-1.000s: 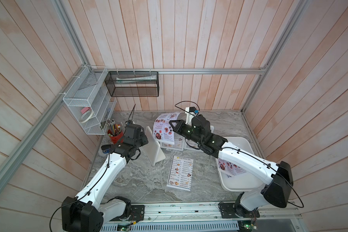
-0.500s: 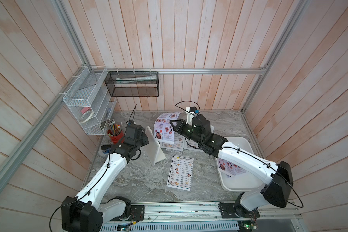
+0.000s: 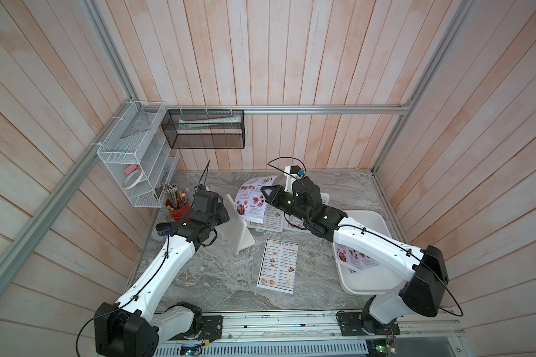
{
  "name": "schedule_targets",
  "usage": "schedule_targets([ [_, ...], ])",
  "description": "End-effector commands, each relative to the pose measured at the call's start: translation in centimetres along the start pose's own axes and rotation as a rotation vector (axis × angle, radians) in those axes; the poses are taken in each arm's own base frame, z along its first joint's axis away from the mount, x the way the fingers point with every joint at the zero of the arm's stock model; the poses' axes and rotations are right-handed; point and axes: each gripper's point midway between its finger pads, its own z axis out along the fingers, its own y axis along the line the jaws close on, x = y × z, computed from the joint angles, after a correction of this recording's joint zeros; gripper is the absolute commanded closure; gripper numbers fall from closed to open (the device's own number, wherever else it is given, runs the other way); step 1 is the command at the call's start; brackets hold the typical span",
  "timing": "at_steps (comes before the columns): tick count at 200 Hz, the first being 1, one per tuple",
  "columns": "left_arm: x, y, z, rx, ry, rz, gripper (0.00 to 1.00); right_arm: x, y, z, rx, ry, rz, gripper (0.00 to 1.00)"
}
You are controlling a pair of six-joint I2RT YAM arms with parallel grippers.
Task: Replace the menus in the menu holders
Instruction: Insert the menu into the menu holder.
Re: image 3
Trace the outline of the pink new menu sheet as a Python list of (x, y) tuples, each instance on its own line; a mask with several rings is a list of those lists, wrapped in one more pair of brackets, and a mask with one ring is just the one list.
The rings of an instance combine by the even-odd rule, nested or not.
[(252, 178), (241, 185), (234, 199), (239, 216), (251, 223), (262, 224), (267, 207), (267, 199), (261, 192), (264, 186), (272, 186), (277, 175)]

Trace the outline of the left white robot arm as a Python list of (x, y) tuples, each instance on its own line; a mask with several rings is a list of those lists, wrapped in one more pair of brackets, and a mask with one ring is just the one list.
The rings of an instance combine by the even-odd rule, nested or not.
[(198, 306), (180, 302), (165, 312), (156, 309), (182, 267), (198, 248), (211, 245), (217, 237), (217, 226), (228, 221), (221, 195), (201, 187), (181, 219), (156, 226), (168, 236), (150, 266), (115, 303), (103, 303), (95, 312), (97, 354), (152, 356), (175, 336), (203, 337), (202, 310)]

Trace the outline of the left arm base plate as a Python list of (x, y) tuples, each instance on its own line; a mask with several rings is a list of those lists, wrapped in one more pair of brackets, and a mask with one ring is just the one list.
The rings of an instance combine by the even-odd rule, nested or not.
[(179, 342), (206, 342), (216, 341), (222, 338), (223, 316), (205, 315), (196, 332), (181, 333), (171, 338), (171, 341)]

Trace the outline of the old dim sum menu sheet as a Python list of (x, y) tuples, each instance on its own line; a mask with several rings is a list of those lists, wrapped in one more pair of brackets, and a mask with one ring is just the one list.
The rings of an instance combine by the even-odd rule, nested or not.
[(299, 245), (269, 239), (265, 245), (257, 287), (293, 294)]

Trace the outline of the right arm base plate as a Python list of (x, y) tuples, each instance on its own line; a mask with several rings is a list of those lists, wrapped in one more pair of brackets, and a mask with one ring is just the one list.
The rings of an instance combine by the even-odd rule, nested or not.
[(397, 321), (381, 324), (363, 312), (340, 310), (335, 315), (342, 336), (398, 336), (401, 329)]

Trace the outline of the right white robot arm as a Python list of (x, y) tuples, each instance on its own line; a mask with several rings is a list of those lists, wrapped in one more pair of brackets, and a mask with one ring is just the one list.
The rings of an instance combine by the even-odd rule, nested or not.
[(440, 249), (399, 242), (324, 204), (320, 188), (307, 176), (295, 180), (290, 191), (278, 184), (263, 186), (261, 192), (267, 204), (302, 220), (313, 235), (345, 246), (341, 254), (346, 259), (363, 254), (375, 261), (377, 266), (364, 272), (366, 281), (397, 282), (370, 300), (367, 310), (373, 321), (389, 324), (411, 313), (433, 318), (441, 311), (448, 272)]

